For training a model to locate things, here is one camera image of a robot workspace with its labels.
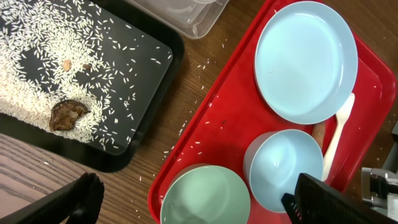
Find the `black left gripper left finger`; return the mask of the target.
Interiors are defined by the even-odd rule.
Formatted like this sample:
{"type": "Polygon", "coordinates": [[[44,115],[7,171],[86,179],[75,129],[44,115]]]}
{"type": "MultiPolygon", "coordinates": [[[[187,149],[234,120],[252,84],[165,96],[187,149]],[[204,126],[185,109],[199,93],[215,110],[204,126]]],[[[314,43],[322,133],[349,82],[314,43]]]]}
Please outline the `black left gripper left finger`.
{"type": "Polygon", "coordinates": [[[104,183],[95,173],[79,179],[1,218],[1,224],[94,224],[104,199],[104,183]]]}

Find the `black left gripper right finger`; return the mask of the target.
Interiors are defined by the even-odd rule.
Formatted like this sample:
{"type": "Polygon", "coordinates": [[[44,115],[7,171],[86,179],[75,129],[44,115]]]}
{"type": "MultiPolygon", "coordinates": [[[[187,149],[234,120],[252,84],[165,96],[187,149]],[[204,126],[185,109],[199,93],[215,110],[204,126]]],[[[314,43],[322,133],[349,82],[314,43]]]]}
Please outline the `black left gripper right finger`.
{"type": "Polygon", "coordinates": [[[281,202],[292,223],[397,224],[305,173],[299,175],[294,193],[285,193],[281,202]]]}

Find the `light blue small bowl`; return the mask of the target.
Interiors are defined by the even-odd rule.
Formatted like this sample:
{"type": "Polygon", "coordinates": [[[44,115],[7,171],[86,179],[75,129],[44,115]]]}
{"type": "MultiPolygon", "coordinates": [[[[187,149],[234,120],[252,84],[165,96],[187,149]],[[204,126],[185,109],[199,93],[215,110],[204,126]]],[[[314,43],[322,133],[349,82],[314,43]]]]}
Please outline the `light blue small bowl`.
{"type": "Polygon", "coordinates": [[[256,201],[268,211],[284,213],[284,194],[294,194],[299,175],[320,180],[323,154],[316,140],[298,129],[264,133],[247,148],[244,176],[256,201]]]}

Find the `dark brown food scrap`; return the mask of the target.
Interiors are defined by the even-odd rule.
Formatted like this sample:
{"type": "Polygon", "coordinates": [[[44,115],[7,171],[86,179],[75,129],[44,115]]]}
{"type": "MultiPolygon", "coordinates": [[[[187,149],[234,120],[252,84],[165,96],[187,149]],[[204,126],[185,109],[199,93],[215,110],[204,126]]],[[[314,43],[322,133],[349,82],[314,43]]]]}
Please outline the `dark brown food scrap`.
{"type": "Polygon", "coordinates": [[[71,131],[75,123],[90,112],[77,100],[63,100],[51,109],[49,128],[51,131],[71,131]]]}

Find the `mint green bowl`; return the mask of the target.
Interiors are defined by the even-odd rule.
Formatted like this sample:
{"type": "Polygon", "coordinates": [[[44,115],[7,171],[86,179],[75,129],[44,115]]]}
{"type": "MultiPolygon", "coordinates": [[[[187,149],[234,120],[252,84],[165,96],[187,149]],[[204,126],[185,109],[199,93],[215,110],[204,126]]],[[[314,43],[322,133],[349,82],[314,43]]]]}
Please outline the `mint green bowl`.
{"type": "Polygon", "coordinates": [[[249,220],[251,198],[243,179],[216,165],[183,169],[162,199],[162,224],[243,224],[249,220]]]}

